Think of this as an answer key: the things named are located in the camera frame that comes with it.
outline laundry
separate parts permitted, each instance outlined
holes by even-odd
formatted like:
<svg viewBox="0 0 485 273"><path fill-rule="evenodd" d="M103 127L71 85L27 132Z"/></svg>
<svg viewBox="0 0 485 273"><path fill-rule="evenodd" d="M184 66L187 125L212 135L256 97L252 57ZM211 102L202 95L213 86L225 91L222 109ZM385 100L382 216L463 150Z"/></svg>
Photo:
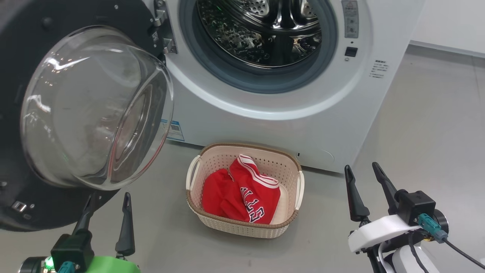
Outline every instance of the laundry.
<svg viewBox="0 0 485 273"><path fill-rule="evenodd" d="M229 166L207 177L202 206L213 215L269 224L280 198L278 180L260 174L254 160L239 155Z"/></svg>

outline gray floor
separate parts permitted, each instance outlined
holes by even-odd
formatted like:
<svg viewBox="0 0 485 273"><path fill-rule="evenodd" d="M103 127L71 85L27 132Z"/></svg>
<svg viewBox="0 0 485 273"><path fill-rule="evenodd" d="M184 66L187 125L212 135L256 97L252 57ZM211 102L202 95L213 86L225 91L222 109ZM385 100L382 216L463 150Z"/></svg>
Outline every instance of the gray floor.
<svg viewBox="0 0 485 273"><path fill-rule="evenodd" d="M451 225L450 241L485 257L485 60L411 47L354 164L371 219L387 213L371 163L377 161L397 188L423 190ZM129 186L136 254L144 273L372 272L367 258L349 253L357 227L348 214L341 175L305 171L305 197L297 220L277 239L238 237L206 228L188 208L184 181L198 149L166 145L152 167ZM114 255L122 193L91 220L93 249ZM2 272L16 272L25 257L48 255L73 226L35 233L0 231ZM446 245L425 242L442 273L481 272Z"/></svg>

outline green robotic arm part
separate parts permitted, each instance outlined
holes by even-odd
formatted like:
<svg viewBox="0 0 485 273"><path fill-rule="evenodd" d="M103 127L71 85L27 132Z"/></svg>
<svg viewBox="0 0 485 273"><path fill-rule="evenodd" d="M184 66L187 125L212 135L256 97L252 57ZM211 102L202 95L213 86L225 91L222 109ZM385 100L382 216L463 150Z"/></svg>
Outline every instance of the green robotic arm part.
<svg viewBox="0 0 485 273"><path fill-rule="evenodd" d="M29 257L19 273L140 273L138 266L125 257L135 253L131 196L125 193L123 200L123 223L116 257L95 256L91 248L92 234L88 230L97 200L96 194L89 196L73 233L63 234L51 249L50 257Z"/></svg>

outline washing machine door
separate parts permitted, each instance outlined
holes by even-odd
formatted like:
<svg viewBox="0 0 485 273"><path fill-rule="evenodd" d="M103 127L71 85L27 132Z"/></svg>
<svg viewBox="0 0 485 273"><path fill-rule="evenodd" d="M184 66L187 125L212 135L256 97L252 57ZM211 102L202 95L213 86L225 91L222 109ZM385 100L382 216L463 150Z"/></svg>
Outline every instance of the washing machine door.
<svg viewBox="0 0 485 273"><path fill-rule="evenodd" d="M164 143L173 90L160 30L141 0L0 10L0 228L63 226L93 191L100 207L140 177Z"/></svg>

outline striped trim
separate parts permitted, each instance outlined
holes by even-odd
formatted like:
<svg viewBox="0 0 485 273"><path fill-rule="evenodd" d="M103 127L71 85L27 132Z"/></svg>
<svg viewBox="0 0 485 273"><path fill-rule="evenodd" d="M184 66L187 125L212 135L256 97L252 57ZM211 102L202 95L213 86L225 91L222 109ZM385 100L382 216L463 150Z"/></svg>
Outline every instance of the striped trim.
<svg viewBox="0 0 485 273"><path fill-rule="evenodd" d="M259 174L258 167L256 166L252 158L246 155L240 154L237 160L238 160L238 163L251 174L255 182L258 182L267 188L279 187L278 180L266 175Z"/></svg>

